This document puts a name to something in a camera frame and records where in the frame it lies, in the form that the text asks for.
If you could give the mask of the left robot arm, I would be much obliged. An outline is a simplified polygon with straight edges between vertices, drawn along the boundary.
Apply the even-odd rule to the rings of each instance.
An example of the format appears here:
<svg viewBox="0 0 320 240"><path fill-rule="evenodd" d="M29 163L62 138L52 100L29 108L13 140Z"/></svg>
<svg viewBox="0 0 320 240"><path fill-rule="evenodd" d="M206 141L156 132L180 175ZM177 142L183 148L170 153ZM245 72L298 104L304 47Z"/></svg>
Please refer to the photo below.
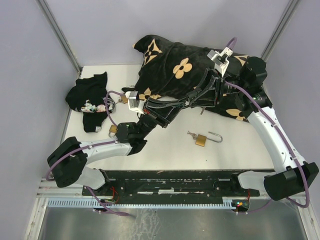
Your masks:
<svg viewBox="0 0 320 240"><path fill-rule="evenodd" d="M107 174L87 165L111 157L138 154L147 144L146 136L156 126L166 128L189 105L187 97L171 101L128 97L128 108L139 115L138 122L117 124L115 135L108 139L79 141L74 136L67 138L48 157L46 180L54 181L59 188L80 184L94 189L99 195L106 195L111 189Z"/></svg>

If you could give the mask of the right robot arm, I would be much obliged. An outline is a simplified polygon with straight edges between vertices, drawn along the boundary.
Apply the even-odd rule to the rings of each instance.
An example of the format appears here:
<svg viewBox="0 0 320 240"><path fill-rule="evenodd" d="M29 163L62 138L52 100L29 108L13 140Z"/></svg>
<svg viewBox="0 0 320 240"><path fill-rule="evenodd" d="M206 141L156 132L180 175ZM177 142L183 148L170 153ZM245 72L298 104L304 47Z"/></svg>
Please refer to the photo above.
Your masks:
<svg viewBox="0 0 320 240"><path fill-rule="evenodd" d="M262 88L267 77L266 62L249 57L237 73L228 73L231 58L211 55L204 57L203 77L195 88L192 105L222 109L229 97L245 119L254 127L272 160L273 172L246 170L229 183L231 193L242 195L247 189L264 191L274 200L292 200L305 193L309 201L309 187L319 173L316 163L306 162L295 149L281 124L273 105Z"/></svg>

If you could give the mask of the silver keys of large padlock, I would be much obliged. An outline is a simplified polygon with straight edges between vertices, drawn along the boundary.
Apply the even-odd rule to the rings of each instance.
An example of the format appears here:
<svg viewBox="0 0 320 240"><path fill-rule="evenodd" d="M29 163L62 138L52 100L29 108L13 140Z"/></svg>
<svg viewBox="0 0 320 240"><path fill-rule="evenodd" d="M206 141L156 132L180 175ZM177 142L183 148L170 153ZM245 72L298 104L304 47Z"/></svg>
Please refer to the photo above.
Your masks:
<svg viewBox="0 0 320 240"><path fill-rule="evenodd" d="M198 135L196 133L193 133L193 132L190 132L190 131L188 131L187 134L191 135L194 140L196 140L197 137L198 137Z"/></svg>

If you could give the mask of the large brass padlock long shackle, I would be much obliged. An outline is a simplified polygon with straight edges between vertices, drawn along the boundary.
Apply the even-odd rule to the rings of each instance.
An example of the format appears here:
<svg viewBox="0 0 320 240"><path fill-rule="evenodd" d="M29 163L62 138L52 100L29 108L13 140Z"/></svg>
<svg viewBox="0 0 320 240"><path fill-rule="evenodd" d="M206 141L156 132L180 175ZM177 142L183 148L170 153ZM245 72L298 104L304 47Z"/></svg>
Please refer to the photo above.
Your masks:
<svg viewBox="0 0 320 240"><path fill-rule="evenodd" d="M215 137L215 139L213 138L209 138L205 135L201 135L201 134L196 134L193 138L195 140L195 144L197 146L200 146L200 147L204 147L206 145L206 142L207 141L211 141L211 142L214 142L214 143L217 143L217 144L220 144L223 142L223 137L220 135L220 134L217 134L217 133L214 133L214 132L211 132L209 131L208 132L210 135L213 135Z"/></svg>

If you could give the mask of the black-headed keys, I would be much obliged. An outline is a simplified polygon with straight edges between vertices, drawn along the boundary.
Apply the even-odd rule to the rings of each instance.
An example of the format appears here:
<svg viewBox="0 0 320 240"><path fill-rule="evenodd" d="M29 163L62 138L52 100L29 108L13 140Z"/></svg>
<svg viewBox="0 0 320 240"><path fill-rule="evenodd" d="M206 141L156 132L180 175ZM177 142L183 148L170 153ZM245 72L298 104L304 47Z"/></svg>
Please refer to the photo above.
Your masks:
<svg viewBox="0 0 320 240"><path fill-rule="evenodd" d="M205 109L206 109L205 107L202 107L200 115L202 115L204 113Z"/></svg>

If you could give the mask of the black padlock shackle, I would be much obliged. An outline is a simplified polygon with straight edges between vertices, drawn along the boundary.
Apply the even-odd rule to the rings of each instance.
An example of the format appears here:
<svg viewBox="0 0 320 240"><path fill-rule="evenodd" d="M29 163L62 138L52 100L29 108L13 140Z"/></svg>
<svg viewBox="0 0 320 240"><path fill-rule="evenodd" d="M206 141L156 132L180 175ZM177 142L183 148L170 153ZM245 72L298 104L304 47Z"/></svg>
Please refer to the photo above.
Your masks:
<svg viewBox="0 0 320 240"><path fill-rule="evenodd" d="M182 103L182 109L187 109L187 108L195 108L196 104L195 104L195 98L190 98L188 96L181 98L179 100Z"/></svg>

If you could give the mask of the medium brass padlock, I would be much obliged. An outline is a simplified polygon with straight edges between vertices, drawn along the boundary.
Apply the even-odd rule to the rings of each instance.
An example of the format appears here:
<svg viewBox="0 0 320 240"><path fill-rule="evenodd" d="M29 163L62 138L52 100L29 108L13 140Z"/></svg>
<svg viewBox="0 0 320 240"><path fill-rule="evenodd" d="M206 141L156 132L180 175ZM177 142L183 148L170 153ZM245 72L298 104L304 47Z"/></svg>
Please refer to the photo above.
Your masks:
<svg viewBox="0 0 320 240"><path fill-rule="evenodd" d="M109 131L108 131L108 136L110 138L113 138L116 136L116 133L117 133L117 127L115 125L111 125L110 128L109 128Z"/></svg>

